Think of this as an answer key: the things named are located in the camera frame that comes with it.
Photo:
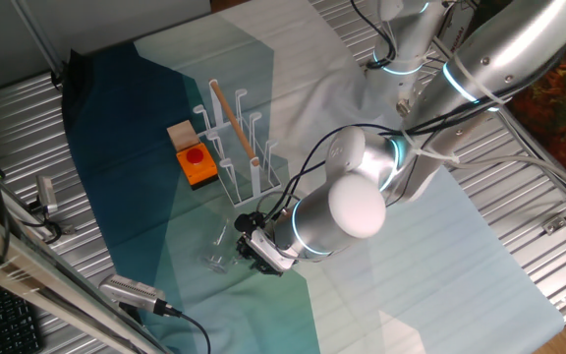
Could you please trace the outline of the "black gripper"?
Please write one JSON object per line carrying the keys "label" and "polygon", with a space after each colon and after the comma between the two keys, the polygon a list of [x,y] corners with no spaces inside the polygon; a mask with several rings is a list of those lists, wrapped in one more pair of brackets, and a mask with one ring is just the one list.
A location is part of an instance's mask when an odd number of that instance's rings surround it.
{"label": "black gripper", "polygon": [[250,247],[247,238],[241,237],[237,241],[236,249],[239,255],[243,259],[252,262],[250,265],[250,269],[255,269],[264,275],[275,275],[275,276],[282,275],[281,271],[276,270],[262,256],[260,256],[254,249]]}

